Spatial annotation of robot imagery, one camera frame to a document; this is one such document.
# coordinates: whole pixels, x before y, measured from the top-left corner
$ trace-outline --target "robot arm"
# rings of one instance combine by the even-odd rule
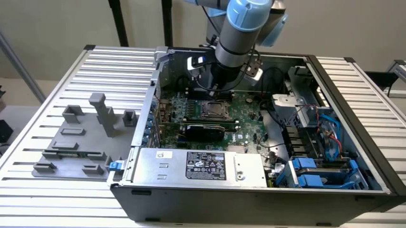
[[[215,52],[190,61],[191,68],[211,65],[208,84],[219,89],[236,80],[240,71],[247,73],[242,67],[255,44],[267,47],[274,45],[287,19],[286,7],[280,0],[190,0],[188,2],[211,7],[208,19],[215,19],[216,24],[222,24],[220,28],[208,29],[207,34],[208,38],[218,36],[216,31],[220,32]],[[260,72],[250,71],[250,74],[256,75],[256,73]]]

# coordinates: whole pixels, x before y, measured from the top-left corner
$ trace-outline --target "black cable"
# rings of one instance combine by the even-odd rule
[[[258,104],[259,110],[260,110],[260,105],[262,105],[262,103],[266,102],[266,101],[270,102],[270,100],[262,100],[262,101],[259,102],[259,104]],[[268,109],[268,106],[266,106],[266,111],[267,111],[268,115],[271,116],[272,120],[278,123],[279,127],[284,128],[283,124],[276,120],[276,117],[272,115],[272,113],[271,113],[271,111],[270,111],[270,109]]]
[[[276,145],[274,145],[274,146],[264,146],[264,145],[259,142],[259,145],[260,145],[262,147],[264,147],[264,148],[274,148],[274,147],[276,147],[276,146],[284,145],[284,143],[279,143],[279,144],[276,144]]]
[[[260,95],[263,95],[263,92],[264,92],[264,77],[266,77],[266,73],[270,71],[270,70],[276,70],[276,71],[279,71],[279,73],[280,73],[280,76],[282,76],[282,82],[280,82],[280,88],[279,88],[279,90],[282,90],[283,88],[284,88],[284,86],[283,86],[283,75],[284,75],[284,73],[283,73],[283,71],[278,68],[278,67],[275,67],[275,66],[272,66],[272,67],[268,67],[267,69],[264,69],[264,71],[263,71],[263,76],[262,76],[262,78],[260,78]]]
[[[215,27],[215,24],[214,24],[214,22],[211,21],[211,18],[210,18],[210,16],[208,16],[207,11],[206,11],[206,9],[204,9],[203,6],[202,6],[202,9],[203,9],[204,14],[206,14],[206,17],[207,17],[207,19],[208,19],[208,21],[210,21],[210,24],[212,25],[212,27],[214,27],[214,29],[215,29],[215,32],[220,35],[220,33],[219,33],[219,31],[218,31],[218,29],[216,29],[216,27]]]
[[[231,88],[227,88],[227,89],[211,89],[211,88],[207,88],[207,87],[204,87],[203,85],[200,85],[200,83],[199,83],[199,78],[196,78],[196,84],[198,84],[198,86],[199,86],[202,89],[204,89],[204,90],[207,90],[207,91],[212,91],[212,92],[224,92],[224,91],[228,91],[228,90],[234,89],[234,88],[240,84],[240,82],[242,82],[242,80],[243,80],[243,77],[244,77],[244,75],[246,75],[246,73],[247,73],[247,70],[248,70],[248,67],[250,67],[250,63],[251,63],[251,59],[252,59],[252,55],[254,55],[254,51],[255,51],[255,44],[252,45],[251,55],[250,55],[248,62],[247,62],[246,68],[244,68],[244,70],[243,70],[240,79],[238,80],[236,84],[235,84]]]
[[[391,93],[391,89],[393,89],[393,84],[391,84],[391,86],[389,87],[389,90],[387,90],[387,97],[389,97],[389,95]]]
[[[271,116],[272,120],[278,123],[279,127],[282,127],[282,129],[283,129],[283,127],[284,127],[283,124],[280,124],[280,122],[276,120],[276,118],[274,117],[274,115],[271,114],[271,111],[268,109],[267,109],[267,113]]]
[[[259,51],[254,49],[254,52],[258,55],[258,60],[260,60],[260,53],[259,53]]]

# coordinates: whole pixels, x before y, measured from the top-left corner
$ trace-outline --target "black label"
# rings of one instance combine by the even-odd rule
[[[187,179],[224,181],[227,179],[224,154],[188,152],[186,177]]]

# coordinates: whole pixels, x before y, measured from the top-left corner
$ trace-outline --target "green circuit board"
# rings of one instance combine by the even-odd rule
[[[242,146],[248,153],[256,153],[256,141],[254,134],[259,139],[266,133],[263,122],[259,118],[259,102],[254,100],[254,95],[248,93],[235,93],[232,101],[202,101],[190,100],[182,93],[163,92],[163,99],[171,101],[171,121],[162,122],[162,148],[171,149],[194,149],[194,150],[222,150],[226,151],[228,146]],[[227,106],[227,123],[211,122],[203,117],[204,104],[219,102]],[[184,116],[192,119],[194,124],[223,126],[226,128],[224,139],[220,142],[188,142],[182,135],[182,127],[190,123],[184,122]]]

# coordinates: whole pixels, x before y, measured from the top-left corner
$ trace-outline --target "black pole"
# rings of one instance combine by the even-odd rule
[[[172,0],[160,0],[163,6],[163,20],[164,20],[164,45],[174,46],[172,38]]]
[[[128,39],[127,39],[127,33],[125,33],[120,0],[108,0],[108,4],[109,4],[109,8],[112,9],[112,13],[113,13],[115,29],[116,29],[116,33],[119,35],[120,46],[128,47]]]

